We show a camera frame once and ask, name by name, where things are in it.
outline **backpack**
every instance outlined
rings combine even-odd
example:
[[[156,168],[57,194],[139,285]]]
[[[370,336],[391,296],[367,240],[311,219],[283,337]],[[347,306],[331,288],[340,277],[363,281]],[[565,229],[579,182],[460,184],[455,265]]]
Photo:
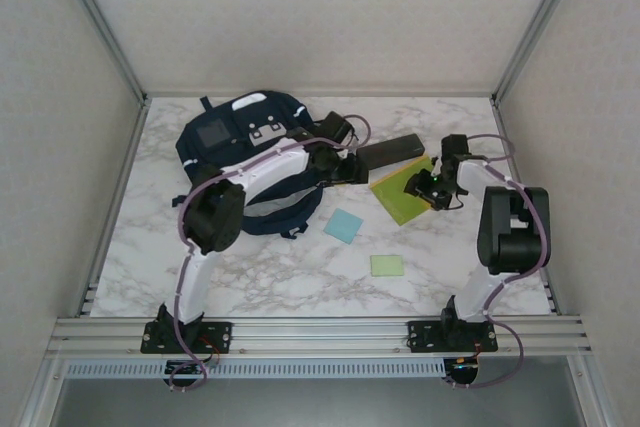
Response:
[[[217,107],[207,97],[200,102],[204,112],[185,126],[176,142],[192,183],[203,166],[238,164],[273,146],[287,131],[297,127],[310,130],[314,125],[307,108],[281,92],[256,91]],[[307,220],[320,204],[322,193],[320,178],[313,170],[287,177],[245,207],[242,230],[295,239],[308,228]],[[176,197],[174,207],[183,200],[184,196]]]

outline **white marble table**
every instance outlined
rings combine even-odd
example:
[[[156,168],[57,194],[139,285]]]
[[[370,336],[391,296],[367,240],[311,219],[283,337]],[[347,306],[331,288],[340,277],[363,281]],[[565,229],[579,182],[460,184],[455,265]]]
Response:
[[[222,102],[226,99],[212,99]],[[489,101],[479,98],[303,98],[316,119],[330,110],[358,113],[372,142],[415,132],[435,155],[450,133],[496,133]],[[175,288],[185,253],[171,199],[189,182],[174,144],[202,111],[198,99],[159,98],[151,105],[104,265],[91,315],[151,317]],[[496,140],[473,141],[476,153],[502,152]],[[371,181],[398,165],[373,171]],[[207,315],[250,317],[437,315],[477,263],[480,203],[464,197],[459,211],[428,211],[399,227],[368,186],[327,189],[295,241],[242,233],[211,279]],[[325,234],[336,208],[364,219],[351,245]],[[369,256],[402,255],[403,277],[372,277]],[[514,285],[498,314],[548,314],[538,275]]]

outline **light blue square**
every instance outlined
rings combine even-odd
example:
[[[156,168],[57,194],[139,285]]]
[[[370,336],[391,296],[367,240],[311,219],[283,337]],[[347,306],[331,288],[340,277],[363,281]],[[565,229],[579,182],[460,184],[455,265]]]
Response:
[[[342,209],[336,209],[324,231],[345,244],[350,244],[353,242],[361,225],[362,219],[360,217],[356,217]]]

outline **small green square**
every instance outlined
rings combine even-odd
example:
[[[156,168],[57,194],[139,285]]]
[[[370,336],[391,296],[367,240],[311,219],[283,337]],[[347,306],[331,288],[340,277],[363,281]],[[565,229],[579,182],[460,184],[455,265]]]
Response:
[[[404,275],[401,255],[372,255],[371,275],[374,277],[391,277]]]

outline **white wall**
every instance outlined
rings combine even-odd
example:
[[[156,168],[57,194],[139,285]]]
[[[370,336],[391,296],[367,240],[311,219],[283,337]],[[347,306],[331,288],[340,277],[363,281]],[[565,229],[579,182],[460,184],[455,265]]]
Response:
[[[502,110],[551,195],[554,285],[640,425],[640,0],[562,0]]]
[[[72,315],[136,115],[76,0],[0,0],[0,425]]]
[[[484,92],[540,0],[97,0],[143,87]]]

